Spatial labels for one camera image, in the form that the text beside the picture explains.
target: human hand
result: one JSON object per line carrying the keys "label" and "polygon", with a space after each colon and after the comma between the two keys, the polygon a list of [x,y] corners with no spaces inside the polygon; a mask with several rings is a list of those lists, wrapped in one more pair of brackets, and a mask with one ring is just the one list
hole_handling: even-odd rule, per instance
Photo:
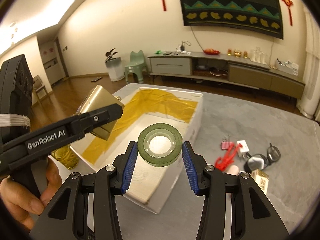
{"label": "human hand", "polygon": [[59,170],[54,162],[48,158],[49,163],[46,170],[48,186],[41,194],[40,199],[34,196],[21,184],[13,181],[10,176],[0,184],[0,197],[12,217],[20,222],[28,230],[34,226],[30,213],[40,215],[47,206],[53,195],[62,185]]}

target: sunglasses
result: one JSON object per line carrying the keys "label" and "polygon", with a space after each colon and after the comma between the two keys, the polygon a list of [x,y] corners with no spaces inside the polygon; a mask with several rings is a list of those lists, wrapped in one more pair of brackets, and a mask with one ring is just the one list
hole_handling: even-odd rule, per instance
{"label": "sunglasses", "polygon": [[251,173],[256,169],[262,171],[263,169],[270,166],[272,163],[277,162],[281,158],[279,149],[273,146],[271,143],[270,147],[267,150],[267,156],[264,156],[262,154],[255,154],[251,156],[249,153],[246,153],[246,156],[249,159],[244,164],[244,171],[248,173]]}

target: green plastic chair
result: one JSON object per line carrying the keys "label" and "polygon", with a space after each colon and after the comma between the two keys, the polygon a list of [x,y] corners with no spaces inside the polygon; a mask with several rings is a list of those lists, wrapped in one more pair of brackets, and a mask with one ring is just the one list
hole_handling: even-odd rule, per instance
{"label": "green plastic chair", "polygon": [[138,82],[143,83],[142,70],[145,69],[148,73],[147,63],[143,54],[143,51],[140,50],[138,53],[132,51],[130,53],[130,63],[124,67],[125,81],[129,84],[128,74],[133,73],[137,75]]}

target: screw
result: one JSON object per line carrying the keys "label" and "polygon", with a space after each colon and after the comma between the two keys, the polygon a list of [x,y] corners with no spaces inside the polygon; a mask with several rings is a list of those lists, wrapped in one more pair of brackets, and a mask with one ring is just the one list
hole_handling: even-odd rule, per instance
{"label": "screw", "polygon": [[250,177],[250,175],[247,172],[242,172],[241,173],[241,177],[244,178],[244,179],[248,179]]}
{"label": "screw", "polygon": [[205,170],[206,170],[206,171],[214,171],[214,167],[213,167],[212,165],[207,165],[207,166],[205,167]]}
{"label": "screw", "polygon": [[79,173],[78,172],[73,172],[73,173],[71,173],[70,177],[71,177],[71,179],[76,179],[76,178],[79,177]]}
{"label": "screw", "polygon": [[106,166],[106,171],[113,171],[114,169],[115,167],[112,164]]}

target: chair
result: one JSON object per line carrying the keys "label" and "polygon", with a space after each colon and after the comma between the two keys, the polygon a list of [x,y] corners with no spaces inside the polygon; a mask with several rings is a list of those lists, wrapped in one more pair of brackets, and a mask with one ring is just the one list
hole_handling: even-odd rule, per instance
{"label": "chair", "polygon": [[124,67],[125,81],[129,84],[128,74],[133,73],[137,75],[138,82],[143,83],[142,70],[145,69],[148,73],[147,63],[143,54],[143,51],[140,50],[138,53],[132,51],[130,53],[130,63]]}
{"label": "chair", "polygon": [[40,102],[40,98],[38,96],[38,93],[41,92],[42,90],[44,90],[45,93],[47,94],[47,96],[49,96],[47,89],[45,88],[45,85],[42,84],[41,78],[38,75],[36,75],[33,78],[33,92],[34,92],[34,95],[36,96],[40,106],[42,106],[42,104]]}

